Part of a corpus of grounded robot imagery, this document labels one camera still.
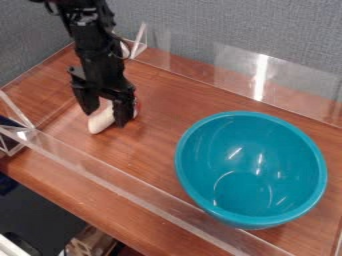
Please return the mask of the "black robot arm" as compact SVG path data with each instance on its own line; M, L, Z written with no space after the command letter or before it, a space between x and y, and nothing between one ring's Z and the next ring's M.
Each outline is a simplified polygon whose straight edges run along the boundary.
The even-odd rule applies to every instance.
M105 0L27 0L41 3L58 16L74 42L74 53L81 66L70 66L70 88L86 115L100 107L104 98L112 104L109 116L117 127L134 118L134 86L124 76L121 46L126 42L113 32L113 12Z

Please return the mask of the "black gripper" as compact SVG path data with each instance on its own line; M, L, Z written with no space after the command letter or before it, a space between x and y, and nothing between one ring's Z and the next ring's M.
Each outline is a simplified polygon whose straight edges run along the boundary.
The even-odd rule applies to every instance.
M70 66L70 88L82 112L90 115L100 106L98 98L113 102L113 119L122 128L134 118L134 87L124 76L120 46L97 49L74 48L80 66Z

